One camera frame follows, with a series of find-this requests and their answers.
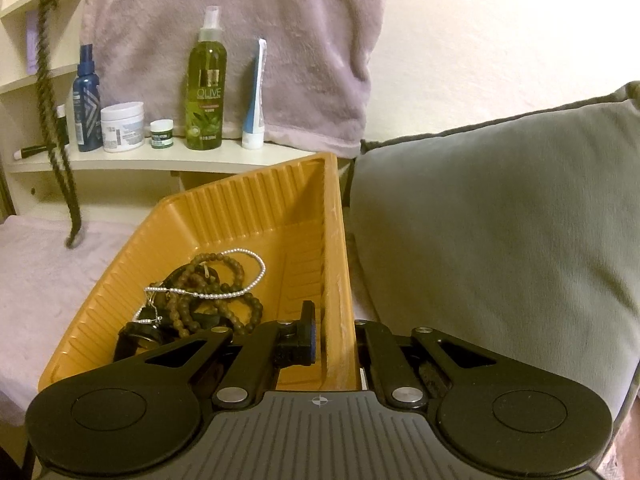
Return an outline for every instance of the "orange box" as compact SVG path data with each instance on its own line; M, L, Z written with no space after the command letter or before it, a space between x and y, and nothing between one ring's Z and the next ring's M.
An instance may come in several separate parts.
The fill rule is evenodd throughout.
M110 363L118 331L145 303L145 286L164 280L196 254L236 247L255 251L266 264L264 278L252 290L264 305L263 321L297 319L303 300L316 304L316 364L285 368L278 388L356 389L337 161L328 153L160 201L94 286L47 364L39 389ZM250 282L258 263L245 254L234 257ZM241 320L245 317L244 304L230 306Z

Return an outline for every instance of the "pillow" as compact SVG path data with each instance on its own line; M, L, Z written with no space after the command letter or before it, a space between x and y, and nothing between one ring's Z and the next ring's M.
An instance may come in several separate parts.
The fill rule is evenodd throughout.
M585 384L617 428L640 371L640 83L364 151L351 221L380 320Z

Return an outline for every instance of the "dark green cord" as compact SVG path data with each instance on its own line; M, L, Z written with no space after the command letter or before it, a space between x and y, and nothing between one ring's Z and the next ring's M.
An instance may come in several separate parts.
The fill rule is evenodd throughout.
M49 40L47 37L47 20L49 11L57 6L57 0L38 1L38 72L36 74L36 92L38 94L38 115L42 137L49 153L49 163L58 181L60 190L69 208L71 231L65 245L73 247L74 241L82 227L80 205L76 193L76 182L65 150L65 139L56 127L56 105L51 79L49 79Z

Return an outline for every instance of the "olive oil bottle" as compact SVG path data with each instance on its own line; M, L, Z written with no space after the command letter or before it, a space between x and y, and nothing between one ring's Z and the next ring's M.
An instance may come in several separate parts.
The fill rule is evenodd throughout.
M187 146L192 150L212 150L222 144L226 49L221 38L220 8L207 7L187 74L185 124Z

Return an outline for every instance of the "blue and white tube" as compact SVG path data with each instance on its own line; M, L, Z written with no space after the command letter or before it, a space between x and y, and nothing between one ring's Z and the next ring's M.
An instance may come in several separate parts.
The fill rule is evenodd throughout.
M254 93L242 126L242 147L259 150L264 144L264 116L262 114L262 78L267 54L267 40L258 39L258 56L255 59Z

